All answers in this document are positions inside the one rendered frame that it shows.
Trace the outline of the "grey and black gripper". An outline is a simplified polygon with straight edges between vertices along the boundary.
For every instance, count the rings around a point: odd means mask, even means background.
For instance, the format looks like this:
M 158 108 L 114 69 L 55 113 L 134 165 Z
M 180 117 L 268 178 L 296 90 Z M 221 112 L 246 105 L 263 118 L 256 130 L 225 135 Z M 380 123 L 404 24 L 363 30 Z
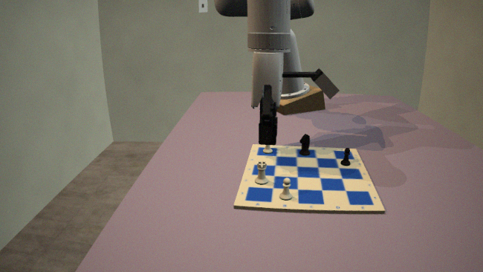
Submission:
M 248 51 L 253 52 L 251 107 L 255 109 L 260 102 L 259 144 L 276 145 L 275 121 L 282 95 L 283 56 L 291 49 L 248 48 Z

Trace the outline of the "white pawn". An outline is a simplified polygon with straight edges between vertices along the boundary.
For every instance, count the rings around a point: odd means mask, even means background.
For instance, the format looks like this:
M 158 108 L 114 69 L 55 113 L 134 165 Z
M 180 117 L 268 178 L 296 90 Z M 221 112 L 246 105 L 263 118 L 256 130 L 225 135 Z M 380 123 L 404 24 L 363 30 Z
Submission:
M 265 145 L 265 148 L 263 149 L 263 152 L 265 154 L 270 154 L 273 152 L 273 150 L 270 148 L 270 145 Z
M 279 194 L 279 198 L 284 200 L 284 201 L 288 201 L 288 200 L 292 199 L 292 195 L 290 194 L 290 191 L 289 191 L 289 187 L 291 186 L 290 182 L 291 182 L 291 180 L 289 178 L 285 178 L 283 180 L 284 189 L 283 189 L 282 193 Z

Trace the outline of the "white rook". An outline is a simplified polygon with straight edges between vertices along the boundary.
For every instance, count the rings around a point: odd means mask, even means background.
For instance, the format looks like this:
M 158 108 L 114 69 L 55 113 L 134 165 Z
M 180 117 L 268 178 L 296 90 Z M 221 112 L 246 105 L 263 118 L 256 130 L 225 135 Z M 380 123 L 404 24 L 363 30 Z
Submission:
M 265 177 L 265 170 L 267 167 L 267 163 L 265 161 L 259 161 L 257 162 L 257 169 L 259 170 L 258 172 L 258 177 L 255 179 L 255 183 L 259 185 L 264 185 L 268 183 L 268 179 Z

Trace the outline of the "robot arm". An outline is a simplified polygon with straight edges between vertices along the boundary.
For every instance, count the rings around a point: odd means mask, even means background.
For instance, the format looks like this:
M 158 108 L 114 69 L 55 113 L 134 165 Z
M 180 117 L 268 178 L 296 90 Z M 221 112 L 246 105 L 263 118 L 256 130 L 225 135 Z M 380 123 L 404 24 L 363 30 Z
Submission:
M 247 16 L 248 48 L 291 49 L 291 52 L 283 56 L 281 100 L 300 97 L 309 92 L 309 84 L 303 82 L 303 77 L 312 77 L 329 99 L 340 91 L 320 69 L 315 72 L 302 72 L 301 69 L 291 20 L 312 16 L 314 0 L 214 0 L 214 3 L 218 13 L 223 16 Z

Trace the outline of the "blue and cream chessboard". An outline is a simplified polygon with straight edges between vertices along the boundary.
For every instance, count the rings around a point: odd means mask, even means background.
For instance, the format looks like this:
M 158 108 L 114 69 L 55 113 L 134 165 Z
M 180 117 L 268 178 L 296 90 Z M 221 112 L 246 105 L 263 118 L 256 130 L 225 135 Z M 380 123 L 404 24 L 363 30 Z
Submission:
M 234 209 L 286 213 L 384 214 L 385 210 L 356 149 L 350 149 L 350 166 L 341 165 L 344 148 L 253 144 L 234 203 Z M 268 183 L 255 183 L 257 162 L 267 162 Z M 291 180 L 292 199 L 279 198 L 283 180 Z

